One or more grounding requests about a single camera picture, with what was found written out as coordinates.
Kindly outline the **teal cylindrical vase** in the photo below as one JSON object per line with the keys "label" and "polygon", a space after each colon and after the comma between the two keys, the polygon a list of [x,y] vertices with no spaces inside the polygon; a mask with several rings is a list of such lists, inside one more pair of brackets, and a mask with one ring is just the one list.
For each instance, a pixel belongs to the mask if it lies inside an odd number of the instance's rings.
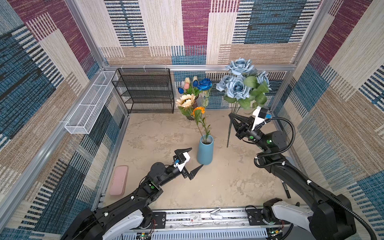
{"label": "teal cylindrical vase", "polygon": [[214,139],[211,135],[208,136],[207,141],[201,137],[198,147],[197,161],[201,165],[209,165],[213,161],[214,154]]}

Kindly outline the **dusty blue hydrangea bunch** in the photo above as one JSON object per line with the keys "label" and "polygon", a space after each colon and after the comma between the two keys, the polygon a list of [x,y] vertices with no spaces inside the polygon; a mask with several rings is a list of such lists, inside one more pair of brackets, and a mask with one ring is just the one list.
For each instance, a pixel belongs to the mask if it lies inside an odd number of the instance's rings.
{"label": "dusty blue hydrangea bunch", "polygon": [[232,113],[265,105],[266,94],[272,90],[269,73],[258,71],[251,60],[244,58],[232,61],[226,70],[228,74],[216,84],[216,89],[224,93],[224,100],[230,104]]}

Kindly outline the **orange marigold flower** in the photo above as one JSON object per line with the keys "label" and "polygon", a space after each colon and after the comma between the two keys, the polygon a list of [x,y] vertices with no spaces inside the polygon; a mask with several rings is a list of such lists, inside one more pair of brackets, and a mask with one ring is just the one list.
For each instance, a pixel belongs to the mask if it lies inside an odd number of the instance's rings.
{"label": "orange marigold flower", "polygon": [[195,123],[198,127],[198,130],[203,138],[202,142],[208,144],[208,138],[211,135],[211,125],[207,124],[207,119],[204,116],[205,114],[204,107],[197,107],[194,109],[193,114],[195,117]]}

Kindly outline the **pink ribbed glass vase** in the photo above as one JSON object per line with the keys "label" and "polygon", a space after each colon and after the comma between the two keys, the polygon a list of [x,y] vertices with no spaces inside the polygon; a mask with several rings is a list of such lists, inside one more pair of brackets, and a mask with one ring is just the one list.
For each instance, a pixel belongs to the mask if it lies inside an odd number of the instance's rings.
{"label": "pink ribbed glass vase", "polygon": [[193,104],[191,107],[189,107],[189,108],[186,109],[186,111],[187,111],[187,113],[188,113],[188,115],[186,116],[186,118],[187,118],[188,120],[190,120],[190,121],[194,121],[194,120],[195,120],[193,111],[194,111],[194,109],[197,108],[197,107],[198,107],[198,103],[197,103],[197,102],[194,102],[194,104]]}

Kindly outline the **blue rose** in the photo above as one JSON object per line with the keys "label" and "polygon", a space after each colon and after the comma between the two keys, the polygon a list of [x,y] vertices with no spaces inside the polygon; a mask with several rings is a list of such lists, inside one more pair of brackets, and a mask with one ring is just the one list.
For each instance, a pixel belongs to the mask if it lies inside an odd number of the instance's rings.
{"label": "blue rose", "polygon": [[[211,95],[212,86],[213,86],[213,83],[208,78],[201,80],[198,84],[198,89],[201,91],[201,95],[203,97],[202,107],[204,108],[204,111],[209,105],[209,98]],[[208,137],[210,135],[211,130],[210,130],[210,125],[207,124],[207,119],[204,116],[203,110],[201,110],[200,123],[201,123],[201,125],[204,129],[204,132],[205,132],[203,134],[203,143],[208,144]]]}

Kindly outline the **cream dahlia flower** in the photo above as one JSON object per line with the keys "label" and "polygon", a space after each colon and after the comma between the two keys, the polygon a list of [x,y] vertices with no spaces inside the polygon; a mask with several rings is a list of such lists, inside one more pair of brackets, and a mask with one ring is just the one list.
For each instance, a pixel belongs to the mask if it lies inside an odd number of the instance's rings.
{"label": "cream dahlia flower", "polygon": [[184,116],[191,117],[194,110],[195,100],[196,96],[194,94],[182,95],[176,100],[176,106]]}

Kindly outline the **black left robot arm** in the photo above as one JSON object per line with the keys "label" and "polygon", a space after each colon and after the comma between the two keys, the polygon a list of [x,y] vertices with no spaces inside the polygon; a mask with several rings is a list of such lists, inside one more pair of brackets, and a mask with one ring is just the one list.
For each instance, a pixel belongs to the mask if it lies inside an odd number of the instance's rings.
{"label": "black left robot arm", "polygon": [[156,162],[136,190],[119,201],[97,210],[80,212],[63,234],[63,240],[111,240],[125,230],[144,228],[153,221],[149,205],[163,193],[162,186],[179,175],[192,180],[200,167],[189,172],[191,148],[175,150],[173,163]]}

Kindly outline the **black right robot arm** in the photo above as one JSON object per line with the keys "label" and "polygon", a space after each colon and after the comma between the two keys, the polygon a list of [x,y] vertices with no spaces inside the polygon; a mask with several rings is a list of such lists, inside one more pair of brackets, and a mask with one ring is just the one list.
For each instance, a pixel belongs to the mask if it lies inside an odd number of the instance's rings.
{"label": "black right robot arm", "polygon": [[245,117],[234,113],[229,118],[238,139],[247,139],[247,143],[259,147],[262,152],[254,158],[257,168],[265,169],[281,179],[294,190],[311,209],[304,209],[281,201],[270,204],[270,211],[275,219],[288,221],[310,232],[317,240],[345,240],[356,234],[356,221],[368,232],[372,240],[377,239],[370,225],[352,210],[351,202],[344,195],[334,195],[316,184],[298,168],[292,165],[283,155],[292,145],[296,137],[292,129],[291,140],[282,131],[265,134],[261,128],[276,120],[266,119],[262,114],[260,124],[255,117]]}

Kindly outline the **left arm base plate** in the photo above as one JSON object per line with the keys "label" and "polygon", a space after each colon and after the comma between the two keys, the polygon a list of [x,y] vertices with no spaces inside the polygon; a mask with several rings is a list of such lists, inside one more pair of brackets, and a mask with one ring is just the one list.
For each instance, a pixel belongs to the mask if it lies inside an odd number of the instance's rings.
{"label": "left arm base plate", "polygon": [[153,212],[149,216],[145,216],[143,222],[139,226],[141,229],[164,229],[166,227],[167,213]]}

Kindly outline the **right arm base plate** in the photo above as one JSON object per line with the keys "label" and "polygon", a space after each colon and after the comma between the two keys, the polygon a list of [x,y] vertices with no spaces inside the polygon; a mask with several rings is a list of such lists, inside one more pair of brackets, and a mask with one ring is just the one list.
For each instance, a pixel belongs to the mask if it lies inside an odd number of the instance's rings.
{"label": "right arm base plate", "polygon": [[288,221],[282,221],[271,216],[268,219],[265,219],[263,214],[263,209],[258,209],[255,206],[246,206],[245,212],[247,214],[247,218],[250,226],[290,226],[291,223]]}

